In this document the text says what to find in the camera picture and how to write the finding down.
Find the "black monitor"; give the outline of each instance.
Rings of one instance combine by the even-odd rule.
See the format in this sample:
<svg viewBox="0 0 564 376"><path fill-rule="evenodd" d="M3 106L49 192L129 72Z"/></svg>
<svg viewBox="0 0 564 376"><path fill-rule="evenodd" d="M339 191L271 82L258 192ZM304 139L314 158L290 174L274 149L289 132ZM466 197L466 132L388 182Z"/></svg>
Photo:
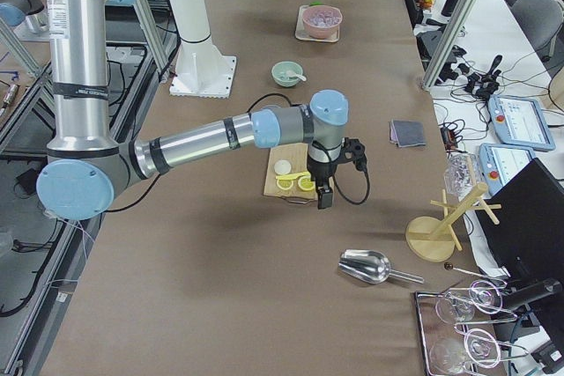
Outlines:
<svg viewBox="0 0 564 376"><path fill-rule="evenodd" d="M500 224L478 212L493 258L517 289L555 278L564 284L564 188L533 159L488 203ZM564 293L530 303L556 348L564 351Z"/></svg>

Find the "scoop handle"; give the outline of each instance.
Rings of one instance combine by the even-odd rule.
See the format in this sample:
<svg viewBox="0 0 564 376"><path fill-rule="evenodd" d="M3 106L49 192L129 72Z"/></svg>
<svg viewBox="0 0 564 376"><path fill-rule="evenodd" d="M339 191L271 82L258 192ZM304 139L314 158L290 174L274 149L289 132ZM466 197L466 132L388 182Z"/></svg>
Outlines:
<svg viewBox="0 0 564 376"><path fill-rule="evenodd" d="M394 269L390 270L389 277L394 277L396 279L403 279L409 282L415 282L416 284L425 283L425 279L423 279L421 276L415 276L412 275L411 273L400 272L399 270L394 270Z"/></svg>

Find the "green bowl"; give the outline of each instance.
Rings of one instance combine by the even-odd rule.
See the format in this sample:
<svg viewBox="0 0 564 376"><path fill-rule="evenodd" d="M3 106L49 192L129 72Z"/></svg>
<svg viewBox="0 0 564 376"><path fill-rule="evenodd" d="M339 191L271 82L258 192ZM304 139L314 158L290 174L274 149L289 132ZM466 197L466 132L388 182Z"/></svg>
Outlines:
<svg viewBox="0 0 564 376"><path fill-rule="evenodd" d="M278 62L272 67L272 77L276 84L282 87L294 87L301 80L297 77L287 77L286 71L293 70L296 74L303 75L302 67L296 62L284 61Z"/></svg>

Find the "brown table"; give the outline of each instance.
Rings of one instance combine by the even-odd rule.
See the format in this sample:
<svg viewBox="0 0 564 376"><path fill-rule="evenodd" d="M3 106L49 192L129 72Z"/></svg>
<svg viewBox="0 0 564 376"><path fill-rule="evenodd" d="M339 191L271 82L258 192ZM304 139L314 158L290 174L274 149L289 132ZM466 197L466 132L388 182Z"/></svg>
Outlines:
<svg viewBox="0 0 564 376"><path fill-rule="evenodd" d="M268 152L252 147L175 169L138 206L106 217L41 374L422 374L412 292L459 275L404 240L412 218L441 215L429 201L440 198L446 166L404 1L318 0L345 17L332 45L293 37L299 6L312 1L206 0L215 44L238 57L232 94L177 98L163 85L141 137L240 114L267 92L308 102L338 89L350 100L346 134L367 147L367 203L337 197L319 211L261 196ZM299 62L307 83L275 86L280 60ZM391 144L390 119L421 121L427 146ZM352 165L338 180L363 196ZM366 286L337 270L347 248L380 250L427 283ZM468 244L453 261L472 266Z"/></svg>

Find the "white desk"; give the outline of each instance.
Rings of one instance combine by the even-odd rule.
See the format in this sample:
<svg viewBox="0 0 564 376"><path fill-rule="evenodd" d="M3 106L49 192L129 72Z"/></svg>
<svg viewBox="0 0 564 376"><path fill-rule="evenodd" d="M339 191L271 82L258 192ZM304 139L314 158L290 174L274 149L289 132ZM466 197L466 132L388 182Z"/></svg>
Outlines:
<svg viewBox="0 0 564 376"><path fill-rule="evenodd" d="M437 0L431 18L439 22L447 22L447 19L441 15L445 1ZM416 26L415 33L436 28L436 26ZM464 24L464 33L458 37L456 44L468 52L464 59L478 71L486 72L496 55L503 56L498 67L503 71L498 79L501 85L498 93L503 92L507 95L522 97L546 94L544 87L549 85L551 78L545 72L545 66L534 53L521 27L517 24L503 0L478 0ZM513 83L512 80L526 81L527 84ZM460 96L457 96L459 99L472 100L472 97L466 95L462 88L456 89L457 86L465 85L466 82L465 77L460 77L457 81L451 82L452 84L435 86L431 90L431 95L434 99L435 112L439 123L464 119L466 128L479 130L464 131L464 143L460 146L461 150L478 154L479 146L482 143L499 143L500 141L491 128L492 125L490 125L487 133L481 132L486 128L486 125L480 121L477 107L480 104L483 106L483 102L456 103L452 101L454 100L451 95L453 89L454 93L460 94ZM483 113L487 118L488 113L485 108ZM546 112L545 118L549 124L564 123L564 116L562 115ZM550 152L538 151L536 154L556 178L564 178L564 130L551 129L551 131L556 143L556 150ZM475 215L471 213L469 215L471 215L474 224L471 243L476 263L489 274L499 274L478 220ZM535 350L547 339L546 333L541 329L540 333L521 338L518 343L530 350ZM535 366L536 363L532 358L516 360L519 374L526 374ZM564 375L564 369L555 374Z"/></svg>

